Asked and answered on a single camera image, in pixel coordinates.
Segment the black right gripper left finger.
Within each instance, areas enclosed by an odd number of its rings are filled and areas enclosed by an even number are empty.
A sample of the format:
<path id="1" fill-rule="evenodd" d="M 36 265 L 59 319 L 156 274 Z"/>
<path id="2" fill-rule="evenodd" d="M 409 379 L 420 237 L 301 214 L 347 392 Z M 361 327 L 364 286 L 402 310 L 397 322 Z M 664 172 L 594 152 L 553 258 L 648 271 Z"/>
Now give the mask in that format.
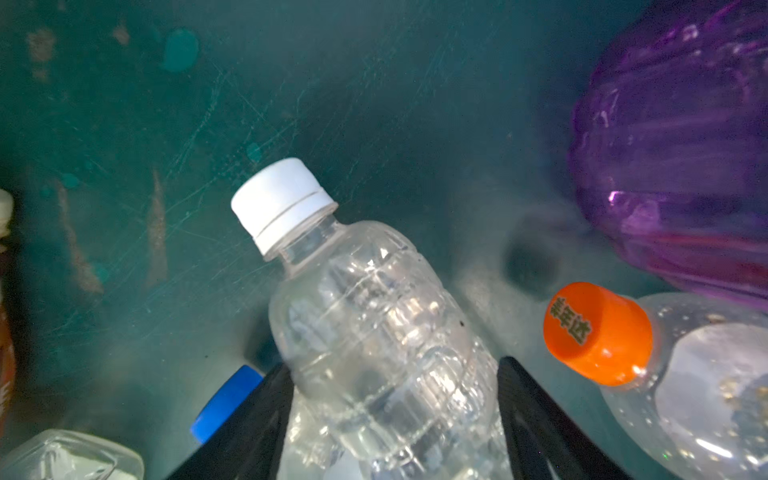
<path id="1" fill-rule="evenodd" d="M 294 397 L 289 368 L 280 363 L 262 375 L 229 419 L 194 451 L 171 479 L 275 479 Z"/>

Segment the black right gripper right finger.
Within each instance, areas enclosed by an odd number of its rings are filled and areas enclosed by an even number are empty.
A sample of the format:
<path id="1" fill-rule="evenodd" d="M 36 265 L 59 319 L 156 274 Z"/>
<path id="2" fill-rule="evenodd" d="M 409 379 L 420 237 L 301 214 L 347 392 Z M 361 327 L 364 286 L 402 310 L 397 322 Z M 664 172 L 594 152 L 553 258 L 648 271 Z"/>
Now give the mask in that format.
<path id="1" fill-rule="evenodd" d="M 520 362 L 499 360 L 497 399 L 515 479 L 627 479 Z"/>

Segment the small blue label bottle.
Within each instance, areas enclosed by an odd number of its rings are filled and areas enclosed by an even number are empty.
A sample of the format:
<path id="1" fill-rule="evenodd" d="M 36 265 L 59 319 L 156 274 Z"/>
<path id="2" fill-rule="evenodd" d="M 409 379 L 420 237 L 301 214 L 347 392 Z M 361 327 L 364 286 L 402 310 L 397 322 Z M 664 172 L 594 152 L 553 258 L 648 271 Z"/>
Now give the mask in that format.
<path id="1" fill-rule="evenodd" d="M 190 432 L 206 443 L 263 381 L 263 376 L 243 365 L 216 391 L 197 415 Z"/>

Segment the square bottle white cap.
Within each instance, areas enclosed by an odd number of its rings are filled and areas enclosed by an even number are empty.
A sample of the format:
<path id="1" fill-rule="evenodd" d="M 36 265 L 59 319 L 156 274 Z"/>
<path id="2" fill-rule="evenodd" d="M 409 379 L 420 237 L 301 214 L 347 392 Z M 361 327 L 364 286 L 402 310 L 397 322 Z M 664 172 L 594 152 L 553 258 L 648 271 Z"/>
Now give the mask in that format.
<path id="1" fill-rule="evenodd" d="M 511 477 L 498 363 L 405 236 L 337 221 L 296 158 L 260 170 L 231 207 L 283 264 L 268 316 L 294 385 L 367 477 Z"/>

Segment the clear bottle orange cap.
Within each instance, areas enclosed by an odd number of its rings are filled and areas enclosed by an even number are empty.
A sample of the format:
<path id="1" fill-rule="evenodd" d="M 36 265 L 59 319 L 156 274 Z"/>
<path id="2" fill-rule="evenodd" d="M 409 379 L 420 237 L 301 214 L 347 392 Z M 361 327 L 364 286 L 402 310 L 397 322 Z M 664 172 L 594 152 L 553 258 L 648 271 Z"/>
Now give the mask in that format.
<path id="1" fill-rule="evenodd" d="M 684 292 L 632 299 L 577 282 L 550 300 L 549 352 L 597 384 L 650 457 L 682 479 L 767 475 L 767 316 Z"/>

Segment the brown tea bottle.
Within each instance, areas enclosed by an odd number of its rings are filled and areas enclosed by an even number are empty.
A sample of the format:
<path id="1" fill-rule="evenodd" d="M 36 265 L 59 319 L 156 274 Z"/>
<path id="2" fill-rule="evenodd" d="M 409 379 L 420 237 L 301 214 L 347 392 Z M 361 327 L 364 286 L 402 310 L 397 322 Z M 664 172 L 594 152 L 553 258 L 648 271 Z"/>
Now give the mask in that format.
<path id="1" fill-rule="evenodd" d="M 4 430 L 16 380 L 15 348 L 6 305 L 7 288 L 5 286 L 12 263 L 12 254 L 6 240 L 10 236 L 9 226 L 13 212 L 12 195 L 6 190 L 1 190 L 1 430 Z"/>

